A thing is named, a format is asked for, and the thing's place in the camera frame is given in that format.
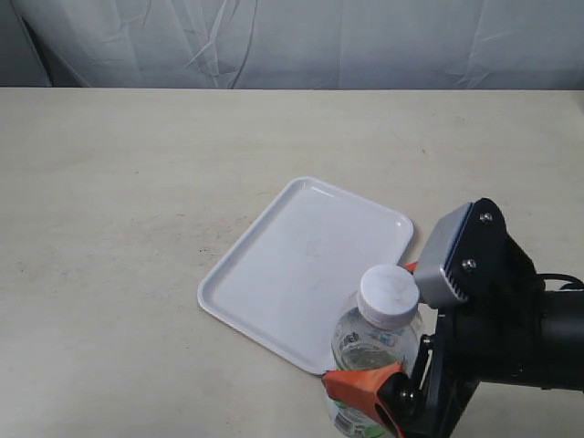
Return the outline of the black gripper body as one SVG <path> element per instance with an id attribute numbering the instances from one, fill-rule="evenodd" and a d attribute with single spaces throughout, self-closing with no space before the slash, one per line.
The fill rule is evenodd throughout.
<path id="1" fill-rule="evenodd" d="M 397 373 L 379 388 L 376 413 L 396 437 L 450 437 L 479 380 L 475 362 L 497 332 L 491 308 L 438 312 L 435 332 L 420 342 L 412 374 Z"/>

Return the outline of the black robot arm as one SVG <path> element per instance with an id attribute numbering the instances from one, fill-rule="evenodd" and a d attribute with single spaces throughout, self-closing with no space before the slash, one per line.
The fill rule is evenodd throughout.
<path id="1" fill-rule="evenodd" d="M 441 309 L 411 374 L 398 365 L 332 370 L 327 395 L 398 437 L 449 437 L 482 382 L 583 389 L 583 283 L 500 266 L 455 278 L 469 300 Z"/>

